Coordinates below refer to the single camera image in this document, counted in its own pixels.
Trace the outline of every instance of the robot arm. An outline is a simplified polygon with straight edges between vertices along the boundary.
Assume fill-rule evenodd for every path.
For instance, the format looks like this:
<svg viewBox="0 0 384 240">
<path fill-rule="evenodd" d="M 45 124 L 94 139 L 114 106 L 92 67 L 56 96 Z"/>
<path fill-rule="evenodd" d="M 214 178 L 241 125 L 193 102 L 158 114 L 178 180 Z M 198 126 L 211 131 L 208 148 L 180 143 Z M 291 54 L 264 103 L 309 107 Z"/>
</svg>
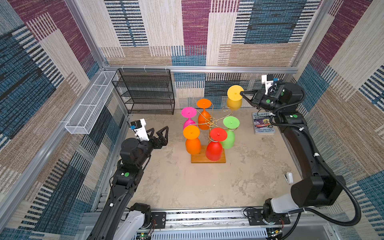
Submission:
<svg viewBox="0 0 384 240">
<path fill-rule="evenodd" d="M 107 202 L 90 233 L 87 240 L 122 240 L 131 239 L 136 231 L 142 226 L 148 226 L 151 221 L 151 207 L 146 204 L 135 203 L 124 222 L 124 225 L 119 228 L 115 233 L 120 217 L 122 216 L 128 202 L 131 200 L 135 193 L 137 186 L 143 176 L 144 168 L 142 167 L 148 159 L 147 164 L 151 157 L 151 152 L 154 149 L 160 149 L 168 144 L 168 126 L 157 131 L 154 137 L 154 129 L 145 131 L 144 126 L 140 125 L 142 120 L 133 121 L 131 129 L 141 129 L 142 132 L 137 134 L 137 139 L 128 138 L 121 144 L 120 156 L 121 160 L 118 161 L 117 170 L 113 175 L 111 184 L 111 191 L 109 193 Z"/>
<path fill-rule="evenodd" d="M 287 138 L 297 157 L 303 180 L 291 186 L 291 193 L 281 197 L 267 199 L 263 206 L 263 218 L 266 222 L 276 222 L 282 213 L 311 211 L 326 220 L 352 226 L 361 218 L 360 206 L 353 194 L 345 186 L 342 176 L 336 176 L 321 158 L 314 141 L 309 134 L 305 118 L 296 111 L 299 103 L 305 98 L 304 90 L 294 83 L 274 82 L 267 85 L 266 90 L 244 91 L 240 95 L 253 107 L 270 111 L 270 123 L 279 127 Z M 348 222 L 331 219 L 309 207 L 332 205 L 341 191 L 346 191 L 355 207 L 355 217 Z"/>
</svg>

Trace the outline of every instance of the mesh basket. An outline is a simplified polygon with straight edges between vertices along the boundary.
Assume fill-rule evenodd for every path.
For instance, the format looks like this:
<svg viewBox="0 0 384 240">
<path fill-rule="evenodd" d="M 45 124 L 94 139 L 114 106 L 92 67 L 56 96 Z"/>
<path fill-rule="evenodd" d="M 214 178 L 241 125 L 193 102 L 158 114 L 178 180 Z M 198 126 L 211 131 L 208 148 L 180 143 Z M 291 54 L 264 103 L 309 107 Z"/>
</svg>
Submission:
<svg viewBox="0 0 384 240">
<path fill-rule="evenodd" d="M 111 94 L 113 89 L 112 81 L 114 80 L 118 80 L 115 72 L 104 71 L 100 73 L 69 121 L 65 124 L 65 128 L 70 134 L 89 134 L 91 132 Z"/>
</svg>

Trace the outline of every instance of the patterned wall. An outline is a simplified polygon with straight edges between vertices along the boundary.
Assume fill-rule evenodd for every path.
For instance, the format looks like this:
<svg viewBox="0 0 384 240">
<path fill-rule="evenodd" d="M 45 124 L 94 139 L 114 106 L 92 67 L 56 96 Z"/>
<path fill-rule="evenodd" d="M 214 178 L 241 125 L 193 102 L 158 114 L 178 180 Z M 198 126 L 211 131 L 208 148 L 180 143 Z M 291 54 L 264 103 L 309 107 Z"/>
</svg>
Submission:
<svg viewBox="0 0 384 240">
<path fill-rule="evenodd" d="M 0 0 L 0 200 L 98 70 L 64 0 Z M 67 134 L 0 239 L 72 239 L 123 119 L 111 95 L 89 135 Z"/>
<path fill-rule="evenodd" d="M 74 239 L 83 213 L 92 210 L 124 116 L 112 93 L 89 135 L 67 133 L 0 239 Z"/>
<path fill-rule="evenodd" d="M 336 0 L 319 26 L 296 81 L 299 106 L 329 166 L 342 174 L 362 210 L 344 239 L 384 239 L 384 1 Z M 352 218 L 343 192 L 328 208 Z"/>
<path fill-rule="evenodd" d="M 320 0 L 77 0 L 110 65 L 290 66 Z M 174 73 L 175 108 L 261 74 Z"/>
</svg>

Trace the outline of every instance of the wooden base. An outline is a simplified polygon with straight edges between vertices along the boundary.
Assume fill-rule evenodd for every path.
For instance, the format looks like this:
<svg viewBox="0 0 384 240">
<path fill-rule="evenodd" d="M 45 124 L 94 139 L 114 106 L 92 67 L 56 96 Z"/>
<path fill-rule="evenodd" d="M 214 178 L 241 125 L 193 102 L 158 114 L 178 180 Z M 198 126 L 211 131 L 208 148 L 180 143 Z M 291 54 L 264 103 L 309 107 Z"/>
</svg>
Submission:
<svg viewBox="0 0 384 240">
<path fill-rule="evenodd" d="M 207 150 L 207 145 L 201 146 L 201 151 L 199 154 L 191 155 L 191 163 L 226 163 L 225 161 L 225 152 L 221 154 L 221 158 L 218 161 L 211 161 L 205 156 L 205 151 Z"/>
</svg>

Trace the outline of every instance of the book cover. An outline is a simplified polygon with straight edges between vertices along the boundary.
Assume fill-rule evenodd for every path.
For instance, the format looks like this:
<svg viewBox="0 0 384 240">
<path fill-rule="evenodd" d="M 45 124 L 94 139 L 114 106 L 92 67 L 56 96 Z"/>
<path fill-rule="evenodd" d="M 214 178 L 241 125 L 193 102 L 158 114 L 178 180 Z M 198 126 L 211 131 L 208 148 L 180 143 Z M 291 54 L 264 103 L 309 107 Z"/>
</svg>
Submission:
<svg viewBox="0 0 384 240">
<path fill-rule="evenodd" d="M 275 133 L 273 125 L 269 122 L 269 113 L 252 113 L 254 134 L 271 135 Z"/>
</svg>

